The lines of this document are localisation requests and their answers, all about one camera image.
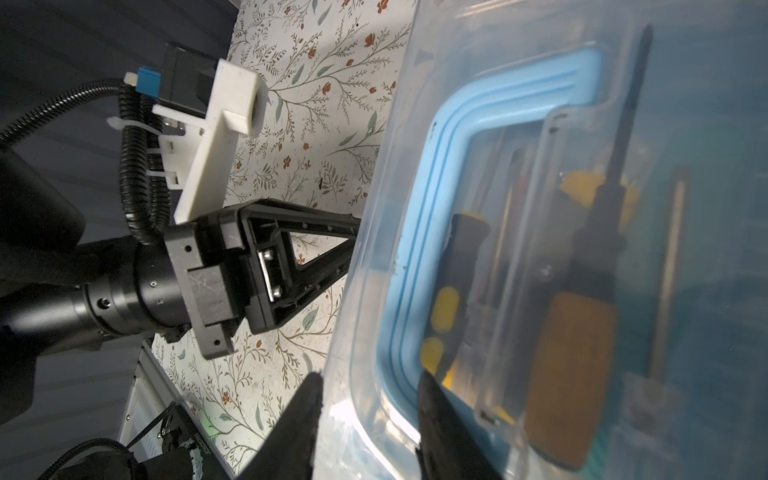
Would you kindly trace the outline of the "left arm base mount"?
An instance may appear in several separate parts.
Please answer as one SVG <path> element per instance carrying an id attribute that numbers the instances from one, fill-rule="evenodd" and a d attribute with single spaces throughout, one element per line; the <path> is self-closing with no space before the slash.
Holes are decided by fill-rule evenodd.
<path id="1" fill-rule="evenodd" d="M 139 460 L 132 448 L 160 429 L 161 452 Z M 170 403 L 128 444 L 95 438 L 54 461 L 42 479 L 232 479 L 231 468 L 209 445 L 187 410 Z"/>

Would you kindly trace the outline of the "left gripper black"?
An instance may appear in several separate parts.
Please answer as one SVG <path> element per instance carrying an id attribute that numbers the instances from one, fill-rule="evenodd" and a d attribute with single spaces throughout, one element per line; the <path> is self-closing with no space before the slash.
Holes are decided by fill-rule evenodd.
<path id="1" fill-rule="evenodd" d="M 241 322 L 280 328 L 348 272 L 361 219 L 276 199 L 176 225 L 146 246 L 123 237 L 88 245 L 105 273 L 81 286 L 81 346 L 142 333 L 192 331 L 207 359 L 230 355 Z M 340 237 L 305 264 L 288 233 Z"/>

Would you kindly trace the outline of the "orange handled screwdriver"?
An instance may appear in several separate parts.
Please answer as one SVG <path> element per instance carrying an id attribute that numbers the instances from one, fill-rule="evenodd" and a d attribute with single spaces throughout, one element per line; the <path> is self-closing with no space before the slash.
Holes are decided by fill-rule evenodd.
<path id="1" fill-rule="evenodd" d="M 566 280 L 550 302 L 534 355 L 524 431 L 534 452 L 568 471 L 586 463 L 611 374 L 618 318 L 616 268 L 626 245 L 619 232 L 626 192 L 621 178 L 653 39 L 654 28 L 646 25 L 605 182 L 597 189 L 584 228 L 574 235 Z"/>

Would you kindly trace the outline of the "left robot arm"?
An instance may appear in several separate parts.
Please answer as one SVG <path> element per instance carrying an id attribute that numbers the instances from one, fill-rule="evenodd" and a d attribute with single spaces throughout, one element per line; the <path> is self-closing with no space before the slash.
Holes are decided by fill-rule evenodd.
<path id="1" fill-rule="evenodd" d="M 274 199 L 82 243 L 85 220 L 17 153 L 1 154 L 1 419 L 33 401 L 39 357 L 145 333 L 192 332 L 230 355 L 242 323 L 275 330 L 341 279 L 360 222 Z"/>

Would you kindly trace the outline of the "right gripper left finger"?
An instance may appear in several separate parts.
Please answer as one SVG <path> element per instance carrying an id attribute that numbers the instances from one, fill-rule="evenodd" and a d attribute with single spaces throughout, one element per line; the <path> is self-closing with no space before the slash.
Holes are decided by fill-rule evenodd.
<path id="1" fill-rule="evenodd" d="M 323 377 L 312 372 L 301 383 L 258 453 L 238 478 L 311 479 L 322 398 Z"/>

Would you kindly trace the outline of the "yellow black ratchet screwdriver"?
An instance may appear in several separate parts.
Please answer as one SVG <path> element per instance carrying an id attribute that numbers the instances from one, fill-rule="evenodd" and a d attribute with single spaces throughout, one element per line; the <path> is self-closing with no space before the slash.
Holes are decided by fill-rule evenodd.
<path id="1" fill-rule="evenodd" d="M 599 173 L 574 171 L 569 173 L 560 183 L 559 190 L 568 195 L 579 205 L 591 209 L 596 198 L 597 189 L 605 182 L 605 176 Z M 635 215 L 641 191 L 634 185 L 625 182 L 625 197 L 619 220 L 619 232 L 623 233 Z"/>

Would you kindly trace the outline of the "small yellow black screwdriver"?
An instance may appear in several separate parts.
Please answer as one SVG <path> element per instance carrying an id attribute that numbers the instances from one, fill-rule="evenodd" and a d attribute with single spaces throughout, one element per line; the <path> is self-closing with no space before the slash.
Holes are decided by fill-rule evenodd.
<path id="1" fill-rule="evenodd" d="M 448 376 L 464 337 L 476 264 L 490 231 L 488 221 L 477 213 L 452 216 L 420 348 L 422 367 L 439 382 Z"/>

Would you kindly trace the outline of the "blue plastic tool box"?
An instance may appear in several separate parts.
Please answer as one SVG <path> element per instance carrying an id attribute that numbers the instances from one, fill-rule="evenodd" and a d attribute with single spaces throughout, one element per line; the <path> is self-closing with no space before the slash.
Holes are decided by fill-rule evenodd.
<path id="1" fill-rule="evenodd" d="M 601 68 L 595 48 L 509 67 L 463 85 L 431 120 L 377 339 L 376 369 L 400 428 L 414 429 L 417 423 L 420 344 L 471 139 L 484 130 L 542 121 L 563 106 L 593 103 Z"/>

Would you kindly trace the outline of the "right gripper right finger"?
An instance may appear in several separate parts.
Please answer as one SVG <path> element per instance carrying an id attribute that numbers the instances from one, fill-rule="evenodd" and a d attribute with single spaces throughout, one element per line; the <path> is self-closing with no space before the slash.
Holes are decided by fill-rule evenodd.
<path id="1" fill-rule="evenodd" d="M 427 370 L 419 379 L 417 409 L 422 479 L 501 479 Z"/>

